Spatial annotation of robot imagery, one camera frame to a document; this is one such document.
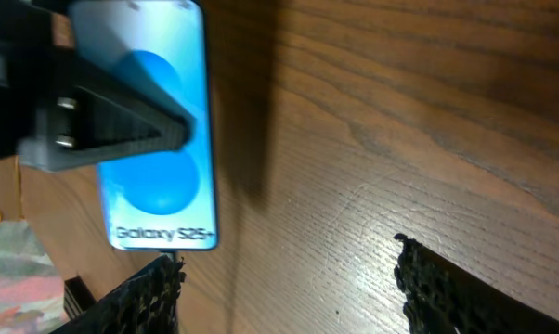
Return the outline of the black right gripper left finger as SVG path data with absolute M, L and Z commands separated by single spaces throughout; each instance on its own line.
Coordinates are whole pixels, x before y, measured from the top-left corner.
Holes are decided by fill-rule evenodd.
M 164 253 L 95 302 L 57 334 L 177 334 L 182 258 Z

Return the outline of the blue Galaxy smartphone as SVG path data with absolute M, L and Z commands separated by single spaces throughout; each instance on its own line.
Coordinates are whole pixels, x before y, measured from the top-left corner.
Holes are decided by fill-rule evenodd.
M 195 1 L 76 1 L 78 53 L 173 113 L 188 142 L 98 165 L 110 244 L 209 251 L 219 242 L 205 18 Z

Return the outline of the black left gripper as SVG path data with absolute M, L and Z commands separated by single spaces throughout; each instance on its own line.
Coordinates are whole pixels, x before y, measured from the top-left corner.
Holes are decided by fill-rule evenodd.
M 52 16 L 69 6 L 0 0 L 0 160 L 59 172 L 185 146 L 194 117 L 137 53 L 108 72 L 55 51 Z

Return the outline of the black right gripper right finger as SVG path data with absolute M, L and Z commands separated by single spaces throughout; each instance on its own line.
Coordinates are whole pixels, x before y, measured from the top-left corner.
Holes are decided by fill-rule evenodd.
M 559 334 L 559 321 L 492 288 L 414 238 L 395 235 L 411 334 Z

